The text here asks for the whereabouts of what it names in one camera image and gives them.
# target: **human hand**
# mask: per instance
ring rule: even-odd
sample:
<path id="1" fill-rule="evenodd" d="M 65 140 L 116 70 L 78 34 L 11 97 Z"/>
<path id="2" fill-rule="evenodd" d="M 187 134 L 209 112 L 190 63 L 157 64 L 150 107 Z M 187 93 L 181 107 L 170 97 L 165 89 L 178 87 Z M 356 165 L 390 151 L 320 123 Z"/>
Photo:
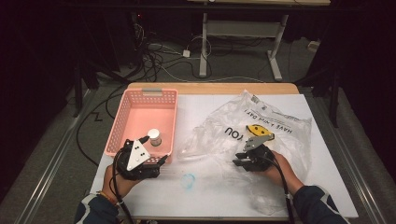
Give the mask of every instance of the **human hand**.
<path id="1" fill-rule="evenodd" d="M 278 162 L 280 169 L 282 170 L 283 176 L 285 176 L 286 183 L 288 185 L 288 190 L 291 195 L 294 195 L 295 192 L 297 192 L 298 189 L 300 189 L 304 184 L 303 182 L 300 181 L 299 178 L 297 178 L 296 174 L 294 173 L 293 169 L 291 168 L 288 160 L 286 158 L 275 152 L 274 156 L 276 160 L 274 162 Z M 276 185 L 279 185 L 280 187 L 283 187 L 282 183 L 282 177 L 280 176 L 279 171 L 276 169 L 274 165 L 270 166 L 267 170 L 262 171 L 262 172 L 256 172 L 259 175 L 264 175 L 268 177 L 273 183 Z"/>
<path id="2" fill-rule="evenodd" d="M 113 185 L 113 180 L 111 179 L 112 177 L 113 177 L 113 164 L 107 166 L 107 168 L 106 168 L 102 192 L 104 194 L 106 194 L 108 197 L 110 197 L 112 200 L 114 200 L 114 202 L 116 202 L 117 197 L 113 193 L 114 185 Z M 128 179 L 123 178 L 121 175 L 116 175 L 116 181 L 117 181 L 118 192 L 119 192 L 121 198 L 123 198 L 141 180 L 128 180 Z"/>

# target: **dark background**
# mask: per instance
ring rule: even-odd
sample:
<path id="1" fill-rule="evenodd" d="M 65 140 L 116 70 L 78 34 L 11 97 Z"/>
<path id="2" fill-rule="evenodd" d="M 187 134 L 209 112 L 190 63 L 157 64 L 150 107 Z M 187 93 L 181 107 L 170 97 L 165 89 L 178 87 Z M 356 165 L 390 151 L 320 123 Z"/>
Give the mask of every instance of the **dark background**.
<path id="1" fill-rule="evenodd" d="M 142 1 L 145 4 L 164 1 Z M 166 4 L 184 3 L 166 1 Z M 329 63 L 341 75 L 341 87 L 389 173 L 395 178 L 393 130 L 396 108 L 396 31 L 391 1 L 367 1 L 367 11 L 343 17 L 290 16 L 284 39 L 322 40 L 309 76 Z M 361 1 L 332 1 L 348 7 Z M 163 38 L 188 43 L 200 32 L 201 17 L 144 12 L 142 24 Z M 64 108 L 74 85 L 74 67 L 89 58 L 118 71 L 135 57 L 131 14 L 81 14 L 59 8 L 52 1 L 2 1 L 0 6 L 1 74 L 1 197 L 6 195 L 52 119 Z M 261 15 L 248 19 L 261 20 Z M 87 69 L 83 79 L 90 88 L 97 81 Z M 306 82 L 331 86 L 332 74 Z"/>

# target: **wooden table edge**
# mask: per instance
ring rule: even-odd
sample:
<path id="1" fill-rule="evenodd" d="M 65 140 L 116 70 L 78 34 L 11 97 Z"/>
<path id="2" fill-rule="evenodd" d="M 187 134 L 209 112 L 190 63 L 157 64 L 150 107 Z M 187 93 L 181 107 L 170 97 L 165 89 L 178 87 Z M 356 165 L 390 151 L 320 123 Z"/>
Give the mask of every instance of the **wooden table edge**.
<path id="1" fill-rule="evenodd" d="M 239 94 L 243 90 L 256 95 L 300 94 L 292 83 L 134 82 L 128 88 L 176 89 L 178 94 Z"/>

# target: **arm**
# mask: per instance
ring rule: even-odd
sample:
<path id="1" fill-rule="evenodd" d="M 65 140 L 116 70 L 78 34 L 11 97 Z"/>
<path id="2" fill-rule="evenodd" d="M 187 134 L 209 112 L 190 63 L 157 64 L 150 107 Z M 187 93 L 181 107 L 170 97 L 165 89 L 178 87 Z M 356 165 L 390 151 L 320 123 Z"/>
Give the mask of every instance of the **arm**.
<path id="1" fill-rule="evenodd" d="M 119 210 L 117 197 L 111 191 L 114 189 L 111 180 L 113 167 L 107 166 L 101 193 L 90 194 L 78 205 L 75 223 L 117 223 Z M 121 175 L 116 176 L 117 186 L 121 198 L 140 182 L 124 179 Z"/>
<path id="2" fill-rule="evenodd" d="M 289 193 L 293 196 L 293 204 L 297 215 L 303 223 L 347 223 L 337 212 L 337 208 L 329 193 L 316 186 L 305 186 L 295 175 L 286 158 L 274 151 L 273 153 L 285 176 Z M 260 174 L 267 176 L 275 184 L 282 186 L 279 171 L 274 166 L 264 172 L 260 172 Z"/>

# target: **white desk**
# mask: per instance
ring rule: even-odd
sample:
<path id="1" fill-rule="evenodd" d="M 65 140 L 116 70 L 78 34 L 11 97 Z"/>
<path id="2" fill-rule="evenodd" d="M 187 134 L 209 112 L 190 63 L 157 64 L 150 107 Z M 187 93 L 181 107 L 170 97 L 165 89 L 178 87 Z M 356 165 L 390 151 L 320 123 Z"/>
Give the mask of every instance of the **white desk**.
<path id="1" fill-rule="evenodd" d="M 207 4 L 208 0 L 188 0 L 192 2 L 202 2 Z M 210 4 L 259 4 L 259 5 L 283 5 L 283 6 L 328 6 L 330 0 L 215 0 Z M 207 19 L 207 13 L 203 17 L 202 48 L 200 61 L 200 77 L 206 77 L 207 66 L 207 36 L 208 35 L 229 35 L 229 36 L 253 36 L 253 37 L 274 37 L 275 42 L 271 50 L 267 51 L 267 57 L 271 65 L 276 81 L 282 80 L 279 67 L 276 62 L 276 54 L 285 31 L 288 15 L 283 15 L 280 22 L 256 22 L 256 21 L 212 21 Z"/>
<path id="2" fill-rule="evenodd" d="M 249 91 L 248 84 L 239 85 L 241 89 L 246 88 Z M 266 85 L 272 86 L 271 84 L 262 84 L 262 87 L 265 88 Z M 200 84 L 193 84 L 191 88 L 198 89 L 199 86 Z M 209 158 L 190 162 L 177 159 L 177 149 L 191 134 L 192 129 L 199 126 L 209 113 L 236 95 L 179 94 L 173 161 L 161 168 L 158 178 L 144 180 L 125 197 L 124 201 L 134 218 L 217 220 L 286 220 L 288 218 L 286 209 L 272 216 L 266 216 L 254 209 L 247 195 L 248 186 L 244 183 L 238 185 L 221 181 L 219 167 Z M 285 114 L 300 119 L 313 118 L 309 106 L 301 94 L 258 96 Z M 314 120 L 312 122 L 311 150 L 312 169 L 308 172 L 305 184 L 320 185 L 327 189 L 343 216 L 357 217 L 357 211 Z M 101 189 L 105 168 L 111 162 L 112 159 L 108 156 L 102 157 L 91 192 Z"/>

